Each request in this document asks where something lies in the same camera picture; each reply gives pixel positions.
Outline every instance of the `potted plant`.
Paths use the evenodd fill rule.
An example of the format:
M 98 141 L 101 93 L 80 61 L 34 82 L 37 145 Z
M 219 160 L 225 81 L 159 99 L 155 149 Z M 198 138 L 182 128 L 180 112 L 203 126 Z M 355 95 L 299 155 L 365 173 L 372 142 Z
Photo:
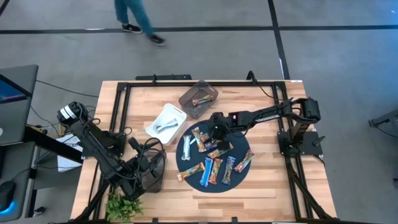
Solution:
M 113 190 L 109 193 L 109 200 L 106 202 L 107 220 L 108 222 L 110 220 L 129 222 L 130 218 L 138 213 L 144 214 L 140 205 L 142 205 L 142 202 L 139 199 L 131 201 L 125 195 L 117 194 Z

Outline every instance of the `concrete floor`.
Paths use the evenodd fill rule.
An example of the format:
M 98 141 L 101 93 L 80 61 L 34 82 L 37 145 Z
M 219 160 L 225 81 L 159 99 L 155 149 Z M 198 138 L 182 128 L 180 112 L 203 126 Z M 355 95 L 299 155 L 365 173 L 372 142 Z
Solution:
M 145 0 L 155 27 L 271 26 L 265 0 Z M 280 26 L 398 24 L 394 0 L 274 0 Z M 0 30 L 118 28 L 110 0 L 12 0 Z M 137 75 L 188 73 L 193 78 L 281 79 L 273 31 L 163 32 L 158 48 L 134 34 L 0 35 L 0 67 L 38 64 L 38 79 L 97 95 L 103 80 Z M 397 139 L 368 126 L 368 120 L 398 108 L 398 30 L 281 32 L 291 79 L 303 80 L 320 102 L 326 172 L 343 220 L 396 223 Z M 61 106 L 95 98 L 36 85 L 32 106 L 55 121 Z M 45 124 L 35 114 L 29 123 Z M 13 223 L 66 221 L 76 185 L 39 191 L 43 216 Z M 50 203 L 47 196 L 59 195 Z

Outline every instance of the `sneaker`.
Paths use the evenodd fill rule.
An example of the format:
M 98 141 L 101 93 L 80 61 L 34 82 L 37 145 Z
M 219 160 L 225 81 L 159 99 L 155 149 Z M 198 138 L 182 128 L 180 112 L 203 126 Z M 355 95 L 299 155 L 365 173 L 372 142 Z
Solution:
M 122 29 L 123 29 L 124 32 L 132 32 L 132 33 L 135 33 L 135 34 L 141 34 L 141 33 L 144 32 L 139 27 L 133 26 L 131 24 L 122 25 Z
M 155 35 L 155 34 L 152 34 L 152 35 L 148 36 L 148 38 L 149 38 L 149 40 L 152 43 L 154 43 L 154 44 L 156 44 L 158 46 L 164 46 L 165 42 L 166 42 L 165 39 L 163 39 L 163 38 L 161 38 L 161 37 L 159 37 L 158 35 Z

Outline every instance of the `wooden tabletop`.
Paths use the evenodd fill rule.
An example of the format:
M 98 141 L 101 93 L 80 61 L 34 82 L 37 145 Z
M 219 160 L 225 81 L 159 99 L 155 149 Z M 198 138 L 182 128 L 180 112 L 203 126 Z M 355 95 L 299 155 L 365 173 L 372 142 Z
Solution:
M 289 98 L 306 97 L 302 82 L 285 82 Z M 103 130 L 109 129 L 117 83 L 117 81 L 105 81 L 101 87 L 95 118 L 101 120 L 99 127 Z M 218 90 L 218 99 L 199 120 L 208 119 L 213 112 L 220 111 L 228 114 L 241 110 L 255 111 L 274 104 L 274 100 L 267 97 L 256 86 L 217 86 L 215 88 Z M 150 138 L 144 130 L 145 127 L 156 119 L 166 103 L 180 108 L 178 99 L 188 89 L 187 86 L 133 87 L 126 119 L 126 126 L 132 128 L 132 133 L 127 138 L 134 136 L 140 143 Z M 272 95 L 270 87 L 264 86 L 263 89 Z M 124 93 L 119 105 L 118 122 L 121 117 L 123 99 Z M 231 217 L 237 217 L 240 222 L 294 221 L 285 162 L 279 154 L 276 138 L 279 130 L 276 120 L 257 124 L 246 135 L 251 150 L 256 155 L 252 160 L 248 175 L 235 189 L 218 194 L 203 193 L 193 189 L 186 182 L 178 182 L 176 177 L 178 168 L 175 161 L 178 140 L 188 127 L 199 120 L 188 117 L 185 127 L 173 143 L 165 147 L 167 167 L 163 190 L 157 194 L 142 195 L 139 199 L 144 202 L 142 205 L 144 215 L 139 215 L 132 221 L 151 222 L 152 218 L 159 218 L 160 222 L 230 222 Z M 135 154 L 136 152 L 126 143 L 123 159 L 128 160 Z M 325 211 L 335 217 L 335 208 L 323 164 L 313 156 L 302 156 L 302 160 L 309 191 Z M 71 218 L 77 217 L 87 206 L 95 166 L 94 158 L 86 159 L 83 163 Z M 96 192 L 99 176 L 97 175 L 95 180 L 93 194 Z M 301 214 L 304 217 L 305 207 L 302 194 L 299 189 L 297 192 Z M 105 195 L 100 217 L 104 217 L 106 198 Z

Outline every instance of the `white plastic dish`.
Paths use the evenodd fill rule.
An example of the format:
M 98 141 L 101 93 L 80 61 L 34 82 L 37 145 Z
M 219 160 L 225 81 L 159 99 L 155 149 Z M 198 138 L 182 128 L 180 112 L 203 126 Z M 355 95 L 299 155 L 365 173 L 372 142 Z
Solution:
M 157 125 L 165 124 L 174 118 L 177 120 L 178 126 L 165 129 L 160 133 L 156 132 L 155 127 Z M 149 134 L 151 137 L 158 138 L 163 145 L 169 146 L 172 143 L 172 141 L 175 139 L 177 134 L 184 127 L 186 120 L 187 120 L 186 113 L 176 108 L 174 105 L 166 103 L 164 105 L 163 111 L 155 119 L 155 121 L 150 126 L 145 128 L 145 132 Z

